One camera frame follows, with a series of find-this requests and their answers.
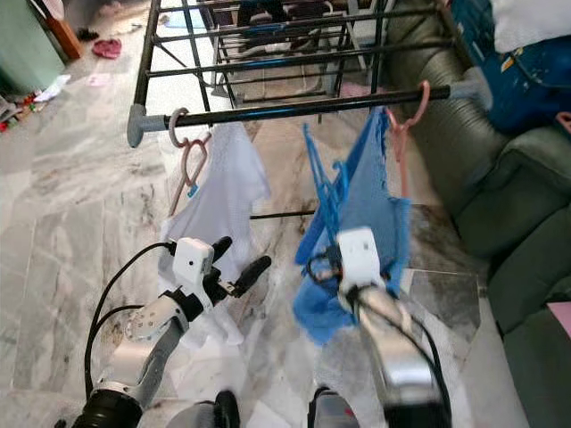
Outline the pink cushion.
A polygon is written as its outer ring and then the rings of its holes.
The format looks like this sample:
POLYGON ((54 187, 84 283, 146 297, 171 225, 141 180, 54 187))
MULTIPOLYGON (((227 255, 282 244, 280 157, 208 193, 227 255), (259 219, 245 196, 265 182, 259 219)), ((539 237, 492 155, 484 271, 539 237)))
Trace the pink cushion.
POLYGON ((571 301, 550 301, 546 303, 546 307, 556 318, 567 338, 571 339, 571 301))

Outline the dark green sofa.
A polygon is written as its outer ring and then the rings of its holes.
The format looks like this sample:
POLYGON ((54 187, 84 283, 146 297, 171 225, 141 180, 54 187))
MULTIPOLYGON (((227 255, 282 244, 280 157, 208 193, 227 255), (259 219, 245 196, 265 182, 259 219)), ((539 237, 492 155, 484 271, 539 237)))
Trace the dark green sofa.
MULTIPOLYGON (((461 45, 398 53, 385 68, 389 86, 418 88, 475 65, 461 45)), ((571 428, 571 339, 546 307, 571 301, 571 131, 555 118, 503 134, 478 103, 443 99, 412 134, 462 244, 490 261, 488 301, 527 422, 571 428)))

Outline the robot leg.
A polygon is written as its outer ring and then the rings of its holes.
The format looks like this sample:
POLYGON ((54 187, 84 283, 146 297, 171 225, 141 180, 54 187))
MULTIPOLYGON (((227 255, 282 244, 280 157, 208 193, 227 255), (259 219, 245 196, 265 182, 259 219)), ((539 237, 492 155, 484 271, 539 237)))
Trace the robot leg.
POLYGON ((218 392, 212 402, 196 402, 176 413, 166 428, 240 428, 236 395, 229 389, 218 392))
POLYGON ((321 384, 309 404, 307 428, 360 428, 360 423, 347 400, 321 384))

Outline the magenta crumpled cloth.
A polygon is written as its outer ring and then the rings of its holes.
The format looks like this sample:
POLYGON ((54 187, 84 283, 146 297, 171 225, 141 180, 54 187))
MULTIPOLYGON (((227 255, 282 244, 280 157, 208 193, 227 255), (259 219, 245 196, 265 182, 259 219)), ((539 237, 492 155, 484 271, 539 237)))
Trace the magenta crumpled cloth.
POLYGON ((91 53, 102 60, 118 60, 122 52, 122 42, 119 39, 97 40, 91 45, 91 53))

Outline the blue shirt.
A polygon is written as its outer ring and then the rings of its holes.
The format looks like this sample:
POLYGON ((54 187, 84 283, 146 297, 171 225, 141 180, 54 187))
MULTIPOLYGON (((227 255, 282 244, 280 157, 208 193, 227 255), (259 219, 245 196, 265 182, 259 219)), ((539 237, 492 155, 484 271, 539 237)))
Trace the blue shirt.
MULTIPOLYGON (((374 233, 387 288, 399 289, 410 254, 410 201, 389 193, 386 168, 386 134, 389 122, 384 107, 375 107, 347 156, 345 175, 348 192, 340 208, 339 232, 368 227, 374 233)), ((299 242, 294 262, 306 268, 313 254, 334 243, 335 235, 322 235, 317 245, 299 242)), ((319 288, 308 277, 294 298, 296 323, 310 341, 326 346, 338 330, 354 319, 335 297, 335 288, 319 288)))

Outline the white shirt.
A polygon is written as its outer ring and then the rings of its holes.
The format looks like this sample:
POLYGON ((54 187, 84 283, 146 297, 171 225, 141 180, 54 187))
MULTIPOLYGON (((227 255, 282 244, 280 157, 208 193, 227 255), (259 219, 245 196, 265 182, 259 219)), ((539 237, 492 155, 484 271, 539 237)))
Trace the white shirt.
POLYGON ((179 183, 169 216, 161 225, 164 241, 200 239, 216 243, 231 237, 228 252, 216 251, 220 280, 234 282, 245 266, 258 258, 252 243, 253 204, 270 196, 268 177, 260 155, 240 123, 224 123, 211 130, 211 138, 177 139, 183 151, 179 183))

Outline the green cabinet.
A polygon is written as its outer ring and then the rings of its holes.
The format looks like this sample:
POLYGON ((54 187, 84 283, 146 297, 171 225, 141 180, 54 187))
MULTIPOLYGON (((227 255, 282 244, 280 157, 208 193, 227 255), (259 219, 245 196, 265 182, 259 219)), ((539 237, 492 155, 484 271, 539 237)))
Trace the green cabinet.
POLYGON ((64 64, 28 0, 0 0, 0 69, 17 94, 51 86, 64 64))

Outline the salmon pink hanger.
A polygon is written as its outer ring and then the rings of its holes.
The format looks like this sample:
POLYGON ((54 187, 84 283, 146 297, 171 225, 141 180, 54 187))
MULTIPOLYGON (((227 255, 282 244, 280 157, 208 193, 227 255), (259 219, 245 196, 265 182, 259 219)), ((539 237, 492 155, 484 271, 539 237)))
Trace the salmon pink hanger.
POLYGON ((392 109, 386 109, 385 113, 388 118, 389 128, 392 130, 394 142, 392 142, 392 147, 394 147, 395 160, 397 162, 397 171, 399 171, 401 192, 400 197, 402 199, 408 200, 410 197, 410 180, 409 180, 409 168, 407 162, 407 147, 410 135, 410 128, 416 126, 423 118, 424 111, 429 102, 431 102, 431 85, 427 80, 420 82, 421 97, 418 102, 415 114, 411 117, 406 118, 403 122, 400 122, 394 115, 392 109))

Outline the brown wooden post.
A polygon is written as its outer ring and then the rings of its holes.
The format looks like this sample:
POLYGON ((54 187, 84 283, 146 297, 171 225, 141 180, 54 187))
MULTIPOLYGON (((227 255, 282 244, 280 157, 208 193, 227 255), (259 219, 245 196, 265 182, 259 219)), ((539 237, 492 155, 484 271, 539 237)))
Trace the brown wooden post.
POLYGON ((61 46, 62 52, 69 61, 80 60, 82 49, 80 41, 75 37, 73 29, 65 20, 65 9, 62 0, 40 0, 46 14, 46 25, 53 33, 54 39, 61 46))

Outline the greyish pink hanger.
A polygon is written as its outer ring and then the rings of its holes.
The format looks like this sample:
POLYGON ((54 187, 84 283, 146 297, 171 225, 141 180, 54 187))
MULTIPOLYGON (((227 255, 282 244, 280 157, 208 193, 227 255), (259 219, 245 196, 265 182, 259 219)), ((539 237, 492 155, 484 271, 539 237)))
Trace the greyish pink hanger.
POLYGON ((167 126, 172 146, 179 148, 179 150, 182 151, 182 159, 180 159, 178 166, 179 183, 176 188, 176 192, 171 197, 168 212, 169 217, 174 217, 176 215, 180 200, 188 199, 188 197, 196 195, 197 189, 200 188, 199 184, 197 184, 197 179, 199 179, 199 176, 203 173, 203 169, 207 166, 209 159, 209 150, 207 145, 212 138, 211 131, 207 131, 203 137, 193 140, 186 137, 178 137, 176 134, 178 120, 186 117, 188 114, 189 110, 186 107, 174 110, 170 115, 167 126), (199 156, 199 159, 197 159, 194 169, 188 170, 187 161, 193 147, 199 148, 201 155, 199 156))

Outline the blue plastic hanger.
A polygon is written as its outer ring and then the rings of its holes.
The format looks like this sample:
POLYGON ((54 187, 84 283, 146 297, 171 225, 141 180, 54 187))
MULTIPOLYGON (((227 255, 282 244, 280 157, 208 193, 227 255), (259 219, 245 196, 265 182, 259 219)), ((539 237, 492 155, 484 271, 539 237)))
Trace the blue plastic hanger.
POLYGON ((337 171, 334 179, 327 175, 323 166, 317 142, 310 132, 310 125, 302 126, 303 139, 305 139, 311 179, 318 199, 318 207, 314 211, 310 227, 303 240, 317 245, 322 235, 335 235, 340 226, 340 208, 348 192, 348 178, 345 175, 345 160, 335 160, 332 168, 337 171))

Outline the white paper sheet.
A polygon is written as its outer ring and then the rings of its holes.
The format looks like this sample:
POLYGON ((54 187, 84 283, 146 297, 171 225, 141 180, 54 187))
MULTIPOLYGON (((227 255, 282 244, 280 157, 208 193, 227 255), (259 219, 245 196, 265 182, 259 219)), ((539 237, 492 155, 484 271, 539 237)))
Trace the white paper sheet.
POLYGON ((57 75, 56 78, 47 86, 44 90, 41 90, 36 97, 34 97, 34 102, 45 103, 52 101, 58 94, 61 93, 62 89, 68 85, 68 82, 72 78, 69 74, 57 75))

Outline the robot left leg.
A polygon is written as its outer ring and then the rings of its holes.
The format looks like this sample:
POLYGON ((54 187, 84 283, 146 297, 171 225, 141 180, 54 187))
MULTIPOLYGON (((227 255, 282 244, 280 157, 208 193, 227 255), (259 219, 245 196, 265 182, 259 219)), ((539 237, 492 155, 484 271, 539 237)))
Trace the robot left leg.
POLYGON ((212 402, 196 402, 176 413, 166 428, 240 428, 236 395, 229 389, 218 392, 212 402))

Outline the white folded cloth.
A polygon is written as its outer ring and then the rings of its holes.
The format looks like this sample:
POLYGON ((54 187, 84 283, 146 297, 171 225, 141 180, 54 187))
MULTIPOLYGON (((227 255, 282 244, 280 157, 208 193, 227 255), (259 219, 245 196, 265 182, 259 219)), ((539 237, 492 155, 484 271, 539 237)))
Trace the white folded cloth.
POLYGON ((571 36, 571 0, 491 0, 491 8, 498 53, 571 36))

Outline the black clothes drying rack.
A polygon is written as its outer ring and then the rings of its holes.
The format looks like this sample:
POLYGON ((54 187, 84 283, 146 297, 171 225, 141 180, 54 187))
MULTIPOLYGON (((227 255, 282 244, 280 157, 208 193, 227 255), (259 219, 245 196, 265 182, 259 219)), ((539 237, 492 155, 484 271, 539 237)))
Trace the black clothes drying rack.
POLYGON ((480 70, 454 83, 387 88, 396 54, 448 52, 460 44, 448 5, 436 0, 277 0, 301 16, 277 23, 242 4, 258 0, 148 0, 126 142, 184 127, 313 117, 427 101, 474 101, 492 94, 480 70))

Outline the robot right leg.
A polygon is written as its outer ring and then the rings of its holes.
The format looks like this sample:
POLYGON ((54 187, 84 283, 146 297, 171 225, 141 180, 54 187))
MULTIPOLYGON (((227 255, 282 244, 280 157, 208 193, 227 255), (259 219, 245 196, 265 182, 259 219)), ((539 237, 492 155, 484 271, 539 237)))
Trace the robot right leg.
POLYGON ((360 428, 360 423, 347 400, 321 384, 309 404, 307 428, 360 428))

